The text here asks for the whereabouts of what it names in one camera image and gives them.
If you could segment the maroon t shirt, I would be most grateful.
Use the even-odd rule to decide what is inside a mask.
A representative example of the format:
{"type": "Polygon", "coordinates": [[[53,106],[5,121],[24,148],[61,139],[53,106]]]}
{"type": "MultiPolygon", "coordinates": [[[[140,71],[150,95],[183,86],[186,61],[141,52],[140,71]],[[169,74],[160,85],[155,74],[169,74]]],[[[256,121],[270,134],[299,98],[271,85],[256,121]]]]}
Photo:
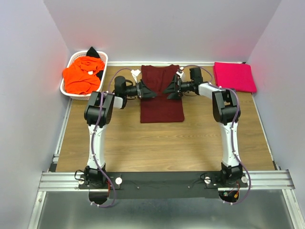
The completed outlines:
{"type": "Polygon", "coordinates": [[[164,93],[164,90],[170,85],[178,69],[178,65],[169,65],[166,67],[141,66],[144,84],[157,94],[155,98],[141,100],[141,123],[184,121],[182,100],[168,99],[168,94],[164,93]]]}

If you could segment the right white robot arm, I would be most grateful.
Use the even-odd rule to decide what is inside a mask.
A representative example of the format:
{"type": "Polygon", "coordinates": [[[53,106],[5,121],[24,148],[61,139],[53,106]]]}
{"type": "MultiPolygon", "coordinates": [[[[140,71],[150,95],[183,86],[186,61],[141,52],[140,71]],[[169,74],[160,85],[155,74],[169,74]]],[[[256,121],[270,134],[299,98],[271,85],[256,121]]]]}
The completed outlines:
{"type": "Polygon", "coordinates": [[[168,99],[179,99],[184,92],[194,92],[212,100],[214,120],[221,129],[223,158],[219,175],[220,183],[230,187],[243,176],[243,165],[238,151],[237,127],[241,114],[237,93],[231,88],[215,86],[204,81],[203,67],[189,65],[190,81],[184,81],[184,68],[174,74],[172,81],[163,91],[168,99]]]}

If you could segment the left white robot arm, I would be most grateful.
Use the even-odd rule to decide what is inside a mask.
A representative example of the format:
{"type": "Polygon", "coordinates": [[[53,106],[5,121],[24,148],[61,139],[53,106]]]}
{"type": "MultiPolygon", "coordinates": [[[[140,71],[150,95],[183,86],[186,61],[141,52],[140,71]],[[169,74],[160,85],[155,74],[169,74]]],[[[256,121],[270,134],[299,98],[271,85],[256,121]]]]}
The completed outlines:
{"type": "Polygon", "coordinates": [[[137,83],[127,83],[131,81],[123,76],[114,78],[114,91],[92,92],[84,111],[84,119],[88,125],[90,145],[87,166],[84,175],[79,183],[94,188],[105,186],[118,188],[122,179],[115,183],[115,178],[111,178],[105,171],[104,143],[105,133],[112,118],[114,108],[123,109],[127,104],[128,97],[139,99],[155,98],[156,92],[149,89],[143,80],[137,83]]]}

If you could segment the folded pink t shirt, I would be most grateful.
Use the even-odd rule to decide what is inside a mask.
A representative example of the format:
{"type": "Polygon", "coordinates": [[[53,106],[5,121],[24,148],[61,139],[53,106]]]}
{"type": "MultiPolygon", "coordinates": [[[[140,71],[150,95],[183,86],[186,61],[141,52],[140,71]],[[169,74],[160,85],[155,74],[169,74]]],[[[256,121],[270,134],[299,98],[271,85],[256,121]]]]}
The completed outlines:
{"type": "Polygon", "coordinates": [[[239,92],[257,92],[252,69],[248,64],[215,62],[213,73],[217,86],[234,88],[239,92]]]}

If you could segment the black t shirt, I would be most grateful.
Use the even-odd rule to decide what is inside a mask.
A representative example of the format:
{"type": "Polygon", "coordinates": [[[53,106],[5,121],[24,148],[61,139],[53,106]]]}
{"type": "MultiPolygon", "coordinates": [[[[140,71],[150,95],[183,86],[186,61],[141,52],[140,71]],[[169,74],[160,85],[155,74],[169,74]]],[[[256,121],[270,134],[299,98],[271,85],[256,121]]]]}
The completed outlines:
{"type": "MultiPolygon", "coordinates": [[[[86,56],[88,57],[93,57],[93,58],[98,58],[98,59],[101,59],[99,54],[97,53],[97,51],[91,47],[87,52],[86,52],[86,56]]],[[[96,73],[96,76],[102,80],[102,76],[103,76],[103,72],[104,72],[104,67],[102,67],[102,69],[96,73]]]]}

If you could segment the orange t shirt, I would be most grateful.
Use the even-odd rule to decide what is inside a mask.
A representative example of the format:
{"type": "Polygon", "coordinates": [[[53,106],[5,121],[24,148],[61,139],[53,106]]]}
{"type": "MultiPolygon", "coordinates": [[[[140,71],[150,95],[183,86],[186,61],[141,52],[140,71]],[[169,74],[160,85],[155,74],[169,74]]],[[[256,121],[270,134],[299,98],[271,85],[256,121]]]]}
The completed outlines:
{"type": "Polygon", "coordinates": [[[64,90],[69,94],[85,95],[97,91],[101,79],[97,76],[103,73],[104,61],[100,58],[81,56],[63,70],[64,90]]]}

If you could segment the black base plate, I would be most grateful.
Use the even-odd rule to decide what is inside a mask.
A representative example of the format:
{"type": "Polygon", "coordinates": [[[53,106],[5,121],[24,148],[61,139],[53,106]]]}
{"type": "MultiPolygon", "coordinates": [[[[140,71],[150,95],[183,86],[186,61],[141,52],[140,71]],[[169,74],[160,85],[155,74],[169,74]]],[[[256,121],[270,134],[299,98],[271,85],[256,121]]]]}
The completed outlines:
{"type": "Polygon", "coordinates": [[[91,201],[110,199],[218,198],[232,197],[247,187],[243,172],[84,172],[79,189],[88,189],[91,201]]]}

